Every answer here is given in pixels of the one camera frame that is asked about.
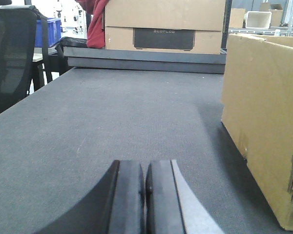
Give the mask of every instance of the brown cardboard box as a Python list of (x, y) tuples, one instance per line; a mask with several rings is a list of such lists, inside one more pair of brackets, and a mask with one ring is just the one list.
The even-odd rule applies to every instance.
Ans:
[(220, 54), (225, 0), (113, 0), (105, 8), (105, 47)]
[[(147, 30), (147, 34), (140, 37), (140, 42), (139, 38), (135, 36), (135, 30)], [(181, 31), (184, 30), (105, 27), (105, 48), (110, 50), (220, 54), (222, 32), (186, 30), (189, 35), (188, 40), (190, 40), (185, 45), (186, 48), (174, 47), (178, 45), (173, 43), (171, 38)], [(177, 38), (177, 40), (185, 41), (184, 38)]]
[(232, 8), (230, 13), (229, 28), (243, 28), (244, 15), (244, 8)]
[(270, 11), (272, 13), (271, 26), (278, 27), (281, 24), (283, 9), (281, 4), (270, 4), (269, 2), (262, 2), (259, 11)]
[(224, 126), (293, 231), (293, 38), (230, 35), (222, 102)]
[(111, 0), (109, 27), (222, 31), (225, 0)]

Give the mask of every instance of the red jacket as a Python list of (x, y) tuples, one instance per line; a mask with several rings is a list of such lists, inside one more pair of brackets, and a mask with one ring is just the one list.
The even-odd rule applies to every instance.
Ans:
[(108, 0), (75, 0), (93, 19), (87, 33), (87, 46), (102, 48), (105, 46), (104, 30), (102, 30), (102, 13)]

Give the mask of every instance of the office chair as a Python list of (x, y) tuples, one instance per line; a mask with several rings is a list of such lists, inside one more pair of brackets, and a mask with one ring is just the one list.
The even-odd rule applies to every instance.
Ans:
[(31, 11), (0, 9), (0, 113), (28, 95), (36, 20)]

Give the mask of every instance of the blue plastic bin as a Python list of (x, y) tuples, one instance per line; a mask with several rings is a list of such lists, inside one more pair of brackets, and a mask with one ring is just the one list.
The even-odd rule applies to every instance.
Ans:
[[(58, 42), (61, 39), (61, 19), (60, 18), (48, 19), (48, 38), (49, 38), (48, 47), (51, 47), (54, 43)], [(41, 20), (37, 21), (35, 47), (42, 47)]]

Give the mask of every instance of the gray felt surface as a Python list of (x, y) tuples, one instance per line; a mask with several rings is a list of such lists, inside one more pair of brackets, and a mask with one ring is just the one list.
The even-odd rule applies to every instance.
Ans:
[(221, 124), (222, 76), (74, 69), (0, 115), (0, 234), (68, 211), (114, 159), (177, 159), (227, 234), (285, 234)]

